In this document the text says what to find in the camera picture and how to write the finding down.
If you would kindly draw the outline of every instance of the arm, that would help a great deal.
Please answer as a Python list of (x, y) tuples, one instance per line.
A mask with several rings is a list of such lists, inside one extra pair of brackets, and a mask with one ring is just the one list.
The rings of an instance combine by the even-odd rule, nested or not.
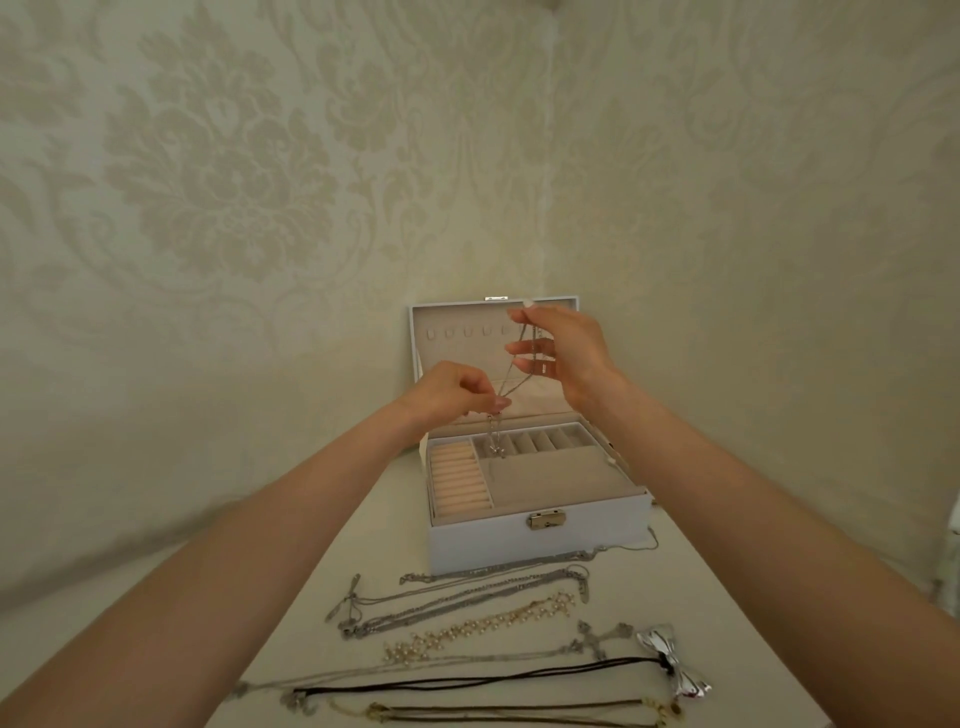
[[(960, 625), (628, 381), (592, 319), (542, 306), (511, 315), (554, 335), (539, 351), (555, 361), (535, 374), (558, 378), (570, 404), (611, 439), (838, 728), (956, 721)], [(530, 342), (508, 351), (528, 353)]]
[(204, 725), (391, 458), (508, 403), (479, 370), (438, 364), (133, 587), (0, 703), (0, 726)]

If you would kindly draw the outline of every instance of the silver bow pendant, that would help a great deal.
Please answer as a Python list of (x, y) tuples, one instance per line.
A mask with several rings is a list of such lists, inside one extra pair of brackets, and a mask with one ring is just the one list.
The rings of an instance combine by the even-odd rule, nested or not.
[(636, 633), (637, 641), (660, 656), (660, 666), (670, 676), (670, 687), (674, 699), (678, 697), (702, 698), (713, 686), (700, 673), (684, 667), (677, 658), (673, 627), (669, 624), (657, 624)]

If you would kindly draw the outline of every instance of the jewelry box lid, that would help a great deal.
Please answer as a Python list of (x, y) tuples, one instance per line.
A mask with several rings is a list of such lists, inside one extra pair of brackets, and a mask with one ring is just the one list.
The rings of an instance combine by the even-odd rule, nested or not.
[[(580, 309), (577, 296), (547, 296), (532, 300)], [(512, 357), (504, 351), (504, 346), (519, 339), (522, 330), (521, 324), (507, 316), (507, 309), (521, 307), (523, 302), (524, 299), (519, 298), (491, 296), (484, 301), (410, 306), (414, 380), (419, 380), (438, 362), (449, 360), (482, 369), (493, 383), (494, 390), (506, 392), (519, 384), (526, 375), (510, 366)], [(532, 327), (527, 327), (524, 338), (529, 339), (532, 333)], [(540, 329), (538, 336), (549, 338), (550, 334)], [(513, 404), (504, 410), (505, 420), (571, 411), (560, 382), (543, 376), (531, 377), (510, 398)], [(458, 418), (454, 424), (485, 419), (486, 415), (470, 413)]]

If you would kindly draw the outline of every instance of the hand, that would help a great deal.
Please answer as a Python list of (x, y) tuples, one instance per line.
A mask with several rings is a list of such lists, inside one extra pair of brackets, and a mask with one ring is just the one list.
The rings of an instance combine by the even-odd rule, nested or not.
[[(536, 370), (532, 359), (514, 359), (514, 365), (524, 374), (549, 376), (558, 379), (564, 386), (564, 397), (578, 412), (589, 409), (599, 385), (619, 376), (613, 365), (603, 330), (594, 319), (570, 308), (532, 305), (527, 308), (511, 308), (507, 312), (518, 324), (529, 324), (549, 331), (553, 339), (537, 339), (538, 361)], [(511, 354), (532, 353), (534, 342), (515, 341), (507, 344)]]
[(495, 415), (511, 402), (496, 395), (483, 370), (442, 361), (397, 403), (412, 416), (419, 439), (434, 427), (447, 425), (470, 411)]

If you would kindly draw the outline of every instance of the forearm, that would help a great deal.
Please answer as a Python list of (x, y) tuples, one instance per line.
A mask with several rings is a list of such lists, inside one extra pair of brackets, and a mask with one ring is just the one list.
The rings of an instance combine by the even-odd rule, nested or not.
[(590, 417), (838, 726), (955, 720), (955, 622), (625, 379), (604, 386)]
[(388, 405), (226, 512), (0, 704), (0, 726), (200, 726), (409, 444)]

